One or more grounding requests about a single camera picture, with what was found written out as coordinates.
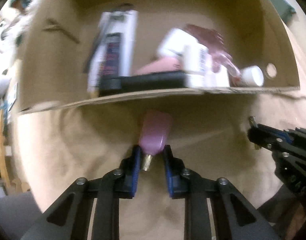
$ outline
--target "metal screw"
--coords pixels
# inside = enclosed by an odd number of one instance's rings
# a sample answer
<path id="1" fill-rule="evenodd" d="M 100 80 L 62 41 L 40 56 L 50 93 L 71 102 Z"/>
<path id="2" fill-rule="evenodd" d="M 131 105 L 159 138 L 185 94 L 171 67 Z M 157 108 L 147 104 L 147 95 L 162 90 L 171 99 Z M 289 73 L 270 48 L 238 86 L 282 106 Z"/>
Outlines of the metal screw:
<path id="1" fill-rule="evenodd" d="M 221 185 L 226 185 L 229 182 L 226 178 L 219 178 L 218 181 Z"/>
<path id="2" fill-rule="evenodd" d="M 182 174 L 183 174 L 183 175 L 190 175 L 191 172 L 190 172 L 189 169 L 185 168 L 185 169 L 183 169 Z"/>
<path id="3" fill-rule="evenodd" d="M 85 178 L 78 178 L 77 180 L 76 180 L 76 184 L 78 184 L 78 185 L 83 185 L 84 183 L 86 182 L 86 179 Z"/>
<path id="4" fill-rule="evenodd" d="M 122 175 L 122 173 L 123 173 L 123 171 L 121 169 L 115 169 L 113 171 L 113 174 L 116 175 L 116 176 L 120 176 L 120 175 Z"/>
<path id="5" fill-rule="evenodd" d="M 258 128 L 258 124 L 257 124 L 254 116 L 250 116 L 249 117 L 249 124 L 250 124 L 251 127 Z"/>

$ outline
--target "white container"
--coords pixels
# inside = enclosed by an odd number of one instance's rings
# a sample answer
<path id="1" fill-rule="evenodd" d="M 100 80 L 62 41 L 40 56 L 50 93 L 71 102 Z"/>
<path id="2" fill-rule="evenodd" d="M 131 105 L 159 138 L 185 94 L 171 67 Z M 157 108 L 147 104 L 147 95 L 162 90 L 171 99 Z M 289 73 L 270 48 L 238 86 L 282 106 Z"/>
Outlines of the white container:
<path id="1" fill-rule="evenodd" d="M 157 56 L 180 58 L 185 45 L 198 44 L 192 35 L 177 28 L 171 29 L 157 48 Z"/>
<path id="2" fill-rule="evenodd" d="M 184 46 L 182 68 L 186 73 L 204 76 L 208 48 L 199 43 Z"/>
<path id="3" fill-rule="evenodd" d="M 113 14 L 121 14 L 121 12 L 104 12 L 102 13 L 98 29 L 103 29 L 107 22 L 110 20 L 110 17 Z M 131 66 L 133 61 L 133 47 L 135 42 L 135 31 L 137 25 L 138 12 L 135 10 L 130 10 L 123 12 L 124 20 L 123 21 L 114 21 L 111 23 L 110 27 L 106 30 L 105 35 L 110 33 L 122 33 L 121 40 L 121 51 L 120 51 L 120 76 L 131 76 Z M 99 71 L 100 65 L 105 61 L 106 56 L 106 43 L 103 41 L 91 61 L 89 75 L 88 75 L 88 85 L 87 90 L 89 93 L 96 90 L 96 87 L 99 84 Z"/>
<path id="4" fill-rule="evenodd" d="M 212 62 L 211 65 L 208 64 L 206 65 L 204 87 L 216 88 L 216 87 L 229 87 L 229 86 L 230 86 L 229 74 L 226 67 L 221 65 L 220 71 L 214 73 L 212 71 Z"/>
<path id="5" fill-rule="evenodd" d="M 262 70 L 258 66 L 251 66 L 241 70 L 241 77 L 234 79 L 238 87 L 261 87 L 264 83 Z"/>
<path id="6" fill-rule="evenodd" d="M 185 86 L 188 88 L 202 88 L 204 76 L 199 74 L 186 74 Z"/>

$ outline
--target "pink spray bottle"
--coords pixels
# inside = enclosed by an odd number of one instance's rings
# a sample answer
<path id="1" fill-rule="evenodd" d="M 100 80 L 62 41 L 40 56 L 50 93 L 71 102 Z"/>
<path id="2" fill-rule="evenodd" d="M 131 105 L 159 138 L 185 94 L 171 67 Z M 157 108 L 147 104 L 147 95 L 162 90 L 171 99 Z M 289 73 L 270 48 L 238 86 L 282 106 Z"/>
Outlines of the pink spray bottle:
<path id="1" fill-rule="evenodd" d="M 155 110 L 144 116 L 139 145 L 144 153 L 142 170 L 147 171 L 154 155 L 160 153 L 170 133 L 172 117 Z"/>

